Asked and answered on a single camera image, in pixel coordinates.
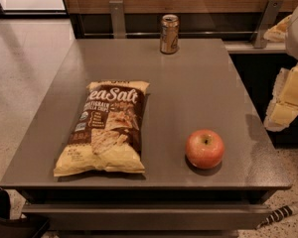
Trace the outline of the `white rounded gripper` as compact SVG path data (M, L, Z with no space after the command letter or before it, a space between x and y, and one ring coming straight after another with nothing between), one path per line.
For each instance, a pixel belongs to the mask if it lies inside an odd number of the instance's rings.
M274 43L285 41L286 53L298 60L298 6L291 16L268 29L263 38ZM288 128L297 116L298 64L291 69L281 68L277 74L263 124L268 131L280 132Z

